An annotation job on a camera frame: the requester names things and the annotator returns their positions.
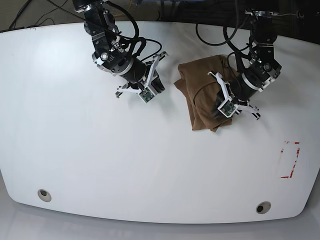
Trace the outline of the brown t-shirt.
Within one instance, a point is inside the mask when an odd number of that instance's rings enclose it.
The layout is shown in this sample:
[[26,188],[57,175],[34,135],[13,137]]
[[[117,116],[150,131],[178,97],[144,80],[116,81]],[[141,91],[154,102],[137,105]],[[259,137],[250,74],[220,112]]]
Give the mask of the brown t-shirt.
[[232,79],[231,71],[237,75],[236,70],[228,67],[227,56],[220,54],[179,64],[177,70],[180,79],[174,85],[186,99],[192,130],[216,132],[218,128],[230,126],[231,118],[220,112],[212,115],[221,86],[216,78],[208,75],[220,73],[225,82]]

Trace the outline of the red tape rectangle marking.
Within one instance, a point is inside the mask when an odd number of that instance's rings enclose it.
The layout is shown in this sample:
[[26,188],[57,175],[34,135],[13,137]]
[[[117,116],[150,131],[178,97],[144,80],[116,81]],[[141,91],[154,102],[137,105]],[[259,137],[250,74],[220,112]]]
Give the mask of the red tape rectangle marking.
[[277,174],[281,179],[290,179],[298,161],[300,153],[299,141],[285,141],[280,151]]

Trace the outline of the grey table grommet right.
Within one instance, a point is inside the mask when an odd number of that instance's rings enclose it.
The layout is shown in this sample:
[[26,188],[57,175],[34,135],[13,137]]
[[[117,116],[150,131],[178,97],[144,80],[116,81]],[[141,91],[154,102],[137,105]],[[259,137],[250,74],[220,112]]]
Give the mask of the grey table grommet right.
[[267,213],[270,208],[271,208],[271,203],[269,201],[264,201],[261,202],[257,207],[256,207],[256,212],[260,215],[263,215],[265,213]]

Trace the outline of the grey table grommet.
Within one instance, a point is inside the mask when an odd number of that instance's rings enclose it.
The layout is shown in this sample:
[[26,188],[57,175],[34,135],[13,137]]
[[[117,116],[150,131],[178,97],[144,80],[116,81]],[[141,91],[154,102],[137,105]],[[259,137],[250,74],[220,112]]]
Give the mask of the grey table grommet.
[[38,197],[46,203],[48,203],[52,200],[51,194],[44,189],[39,189],[37,194],[38,194]]
[[267,213],[270,208],[271,208],[271,203],[269,201],[264,201],[261,202],[257,207],[256,207],[256,212],[260,215],[263,215],[265,213]]

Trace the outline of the grey table grommet left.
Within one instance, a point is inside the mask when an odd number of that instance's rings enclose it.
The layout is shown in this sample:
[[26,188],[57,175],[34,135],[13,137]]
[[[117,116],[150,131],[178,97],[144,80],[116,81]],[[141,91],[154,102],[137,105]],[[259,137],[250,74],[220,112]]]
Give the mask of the grey table grommet left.
[[38,197],[46,203],[48,203],[52,200],[51,194],[44,189],[39,189],[37,194],[38,194]]

